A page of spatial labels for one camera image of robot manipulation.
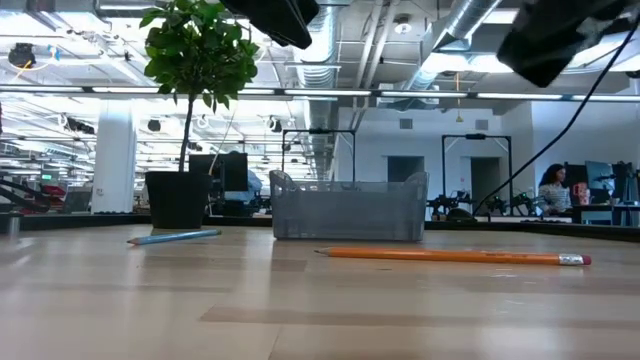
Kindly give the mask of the silver ventilation duct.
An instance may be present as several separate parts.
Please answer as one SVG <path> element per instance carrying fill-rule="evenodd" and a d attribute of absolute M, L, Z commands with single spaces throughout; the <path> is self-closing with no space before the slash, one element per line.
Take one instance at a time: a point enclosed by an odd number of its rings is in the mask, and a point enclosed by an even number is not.
<path fill-rule="evenodd" d="M 498 7 L 502 0 L 455 0 L 445 17 L 431 23 L 420 47 L 421 64 L 404 83 L 402 89 L 423 91 L 428 89 L 444 69 L 433 61 L 441 51 L 453 45 L 456 51 L 470 48 L 472 35 Z"/>
<path fill-rule="evenodd" d="M 299 86 L 303 89 L 330 89 L 337 84 L 337 35 L 339 8 L 321 7 L 318 15 L 307 26 L 312 43 L 304 50 L 294 51 L 294 59 L 301 63 L 296 69 Z M 304 103 L 305 127 L 330 129 L 335 127 L 336 109 L 329 100 L 307 100 Z M 329 137 L 312 135 L 309 147 L 314 172 L 319 180 L 325 180 L 331 167 L 332 150 L 327 150 Z"/>

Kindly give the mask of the black plant pot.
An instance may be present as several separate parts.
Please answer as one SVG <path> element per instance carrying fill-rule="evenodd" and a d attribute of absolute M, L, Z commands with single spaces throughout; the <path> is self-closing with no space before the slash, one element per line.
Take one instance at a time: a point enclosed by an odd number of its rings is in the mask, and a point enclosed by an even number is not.
<path fill-rule="evenodd" d="M 145 174 L 151 223 L 157 229 L 202 227 L 211 176 L 194 172 L 156 171 Z"/>

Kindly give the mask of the light blue wooden pencil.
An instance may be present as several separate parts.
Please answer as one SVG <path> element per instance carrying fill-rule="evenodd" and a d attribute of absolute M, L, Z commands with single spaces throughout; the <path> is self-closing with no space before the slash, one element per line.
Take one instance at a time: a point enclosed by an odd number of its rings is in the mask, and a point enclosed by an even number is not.
<path fill-rule="evenodd" d="M 218 236 L 221 234 L 220 230 L 199 230 L 192 232 L 171 233 L 162 235 L 149 235 L 144 237 L 138 237 L 128 240 L 127 243 L 135 246 L 166 243 L 173 241 L 191 240 L 196 238 Z"/>

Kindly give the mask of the grey translucent plastic bin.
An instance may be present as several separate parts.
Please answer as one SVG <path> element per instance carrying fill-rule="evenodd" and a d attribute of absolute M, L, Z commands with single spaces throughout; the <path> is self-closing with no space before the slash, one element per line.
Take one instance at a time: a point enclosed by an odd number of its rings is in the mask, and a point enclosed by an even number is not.
<path fill-rule="evenodd" d="M 418 242 L 423 238 L 429 175 L 404 182 L 294 181 L 269 173 L 272 227 L 278 239 Z"/>

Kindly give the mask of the orange wooden pencil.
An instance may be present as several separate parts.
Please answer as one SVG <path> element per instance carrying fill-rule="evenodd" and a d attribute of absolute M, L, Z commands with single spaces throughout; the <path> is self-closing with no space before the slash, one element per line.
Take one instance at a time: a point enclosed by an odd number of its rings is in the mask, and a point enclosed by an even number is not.
<path fill-rule="evenodd" d="M 469 263 L 504 263 L 554 266 L 589 266 L 592 259 L 579 254 L 527 254 L 488 251 L 444 251 L 428 249 L 329 247 L 315 250 L 328 257 L 415 260 Z"/>

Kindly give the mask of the blue-lit background monitor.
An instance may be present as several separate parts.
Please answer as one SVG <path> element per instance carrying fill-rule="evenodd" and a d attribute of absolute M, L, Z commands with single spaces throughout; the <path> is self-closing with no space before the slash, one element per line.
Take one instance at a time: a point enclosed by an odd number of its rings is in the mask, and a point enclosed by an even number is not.
<path fill-rule="evenodd" d="M 615 174 L 611 164 L 586 161 L 587 185 L 590 190 L 607 190 L 615 189 Z"/>

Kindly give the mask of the green leafy potted tree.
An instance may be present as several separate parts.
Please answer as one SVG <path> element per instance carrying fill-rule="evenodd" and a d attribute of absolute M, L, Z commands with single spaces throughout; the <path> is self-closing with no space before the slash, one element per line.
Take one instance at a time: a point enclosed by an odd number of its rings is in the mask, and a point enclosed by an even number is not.
<path fill-rule="evenodd" d="M 229 108 L 258 73 L 259 46 L 243 36 L 240 23 L 225 19 L 225 12 L 221 3 L 168 0 L 149 10 L 139 23 L 148 30 L 144 75 L 159 85 L 159 94 L 174 100 L 187 97 L 180 172 L 185 170 L 195 102 L 202 101 L 213 112 L 220 105 Z"/>

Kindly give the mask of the teal background desk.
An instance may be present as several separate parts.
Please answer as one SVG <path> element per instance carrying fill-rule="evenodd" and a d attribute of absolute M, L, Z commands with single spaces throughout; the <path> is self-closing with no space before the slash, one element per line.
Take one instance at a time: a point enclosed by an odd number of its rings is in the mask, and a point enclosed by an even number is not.
<path fill-rule="evenodd" d="M 582 225 L 606 222 L 611 226 L 640 227 L 640 202 L 575 205 L 572 208 L 572 222 Z"/>

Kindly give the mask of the white building column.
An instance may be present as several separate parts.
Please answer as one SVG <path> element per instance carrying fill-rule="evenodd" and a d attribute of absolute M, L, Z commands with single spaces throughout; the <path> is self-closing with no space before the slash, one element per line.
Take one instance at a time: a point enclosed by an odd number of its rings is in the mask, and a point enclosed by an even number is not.
<path fill-rule="evenodd" d="M 132 101 L 102 100 L 94 166 L 91 212 L 133 210 L 137 119 Z"/>

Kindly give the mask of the red background object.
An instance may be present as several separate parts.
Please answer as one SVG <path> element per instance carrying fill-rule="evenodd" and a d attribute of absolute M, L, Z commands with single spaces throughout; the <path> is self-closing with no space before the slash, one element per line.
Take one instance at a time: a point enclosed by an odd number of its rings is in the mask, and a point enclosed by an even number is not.
<path fill-rule="evenodd" d="M 66 191 L 57 185 L 42 185 L 41 192 L 50 201 L 51 211 L 61 211 L 64 206 Z"/>

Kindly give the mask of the long ceiling light strip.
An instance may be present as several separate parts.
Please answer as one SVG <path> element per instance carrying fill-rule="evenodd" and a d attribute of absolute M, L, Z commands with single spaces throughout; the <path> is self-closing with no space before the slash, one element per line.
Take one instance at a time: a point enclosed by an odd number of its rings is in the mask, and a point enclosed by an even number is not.
<path fill-rule="evenodd" d="M 441 91 L 380 91 L 378 97 L 384 98 L 466 98 L 466 92 L 441 92 Z"/>
<path fill-rule="evenodd" d="M 525 101 L 555 101 L 562 100 L 564 95 L 561 94 L 529 94 L 529 93 L 487 93 L 479 92 L 476 94 L 478 99 L 490 100 L 525 100 Z"/>
<path fill-rule="evenodd" d="M 284 89 L 284 94 L 289 96 L 306 97 L 369 97 L 369 90 L 345 90 L 345 89 Z"/>

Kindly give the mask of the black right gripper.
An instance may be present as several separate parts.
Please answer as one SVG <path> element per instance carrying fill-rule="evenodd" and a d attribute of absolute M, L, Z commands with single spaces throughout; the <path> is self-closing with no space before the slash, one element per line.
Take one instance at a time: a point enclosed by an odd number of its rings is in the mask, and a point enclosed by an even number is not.
<path fill-rule="evenodd" d="M 595 42 L 585 22 L 598 0 L 524 0 L 497 50 L 497 59 L 539 88 L 548 87 L 573 57 Z M 640 0 L 611 0 L 594 15 L 598 44 L 619 42 L 638 25 Z"/>

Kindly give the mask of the black metal frame stand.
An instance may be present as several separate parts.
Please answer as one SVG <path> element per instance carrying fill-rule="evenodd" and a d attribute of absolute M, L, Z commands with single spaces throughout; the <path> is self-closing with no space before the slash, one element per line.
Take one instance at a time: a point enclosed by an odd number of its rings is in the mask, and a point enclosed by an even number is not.
<path fill-rule="evenodd" d="M 469 141 L 485 141 L 488 139 L 493 139 L 494 142 L 501 146 L 507 153 L 508 156 L 508 178 L 502 185 L 499 185 L 493 192 L 486 195 L 479 203 L 478 206 L 485 205 L 488 213 L 486 216 L 490 218 L 492 216 L 492 212 L 489 207 L 489 201 L 493 199 L 505 186 L 508 187 L 508 197 L 507 200 L 511 200 L 514 196 L 514 187 L 513 187 L 513 155 L 512 155 L 512 137 L 507 135 L 487 135 L 484 133 L 469 133 L 469 134 L 444 134 L 441 136 L 441 183 L 442 183 L 442 194 L 447 195 L 447 165 L 446 165 L 446 155 L 450 148 L 453 147 L 455 143 L 457 143 L 460 139 L 465 139 Z M 477 214 L 480 208 L 474 210 L 473 214 Z"/>

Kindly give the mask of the black computer monitor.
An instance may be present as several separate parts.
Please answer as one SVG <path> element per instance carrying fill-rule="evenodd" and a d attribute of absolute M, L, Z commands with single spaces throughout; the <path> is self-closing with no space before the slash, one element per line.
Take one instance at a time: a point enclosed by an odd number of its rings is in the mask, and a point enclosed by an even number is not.
<path fill-rule="evenodd" d="M 188 157 L 188 165 L 190 172 L 208 174 L 219 181 L 225 192 L 249 189 L 246 153 L 193 154 Z"/>

